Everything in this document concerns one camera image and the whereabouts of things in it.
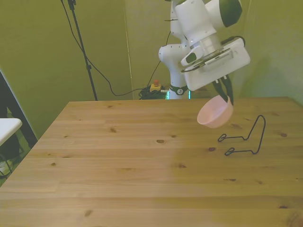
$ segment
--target black wire stand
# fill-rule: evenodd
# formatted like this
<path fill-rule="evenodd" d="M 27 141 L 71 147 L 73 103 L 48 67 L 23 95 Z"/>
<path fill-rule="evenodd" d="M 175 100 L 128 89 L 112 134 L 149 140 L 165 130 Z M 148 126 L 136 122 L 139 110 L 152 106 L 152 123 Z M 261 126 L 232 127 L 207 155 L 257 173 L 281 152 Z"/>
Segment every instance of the black wire stand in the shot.
<path fill-rule="evenodd" d="M 266 128 L 266 119 L 263 115 L 259 115 L 255 121 L 255 124 L 254 126 L 252 127 L 249 135 L 247 138 L 244 138 L 243 136 L 235 136 L 235 137 L 227 137 L 226 134 L 223 134 L 222 136 L 219 137 L 218 139 L 218 142 L 221 143 L 223 142 L 224 140 L 227 140 L 227 139 L 238 139 L 238 138 L 242 138 L 244 141 L 247 141 L 249 140 L 252 132 L 254 131 L 255 129 L 255 126 L 257 124 L 257 122 L 259 121 L 260 118 L 263 118 L 264 120 L 264 126 L 263 126 L 263 132 L 262 132 L 262 135 L 261 135 L 261 139 L 260 139 L 260 143 L 259 143 L 259 148 L 256 152 L 254 152 L 253 150 L 236 150 L 235 148 L 230 148 L 226 153 L 225 153 L 225 156 L 229 156 L 233 153 L 242 153 L 242 152 L 251 152 L 253 155 L 256 155 L 259 153 L 260 149 L 261 149 L 261 146 L 262 146 L 262 141 L 263 141 L 263 137 L 264 137 L 264 132 L 265 132 L 265 128 Z"/>

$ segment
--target wood grain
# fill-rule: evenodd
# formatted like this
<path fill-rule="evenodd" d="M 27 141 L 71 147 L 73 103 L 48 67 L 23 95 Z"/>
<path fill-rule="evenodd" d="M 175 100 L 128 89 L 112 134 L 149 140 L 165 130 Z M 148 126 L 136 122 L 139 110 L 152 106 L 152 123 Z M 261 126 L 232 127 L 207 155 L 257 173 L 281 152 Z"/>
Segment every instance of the wood grain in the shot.
<path fill-rule="evenodd" d="M 69 103 L 0 188 L 0 227 L 303 227 L 303 109 L 237 100 L 196 122 L 204 99 Z M 256 117 L 265 115 L 249 141 Z"/>

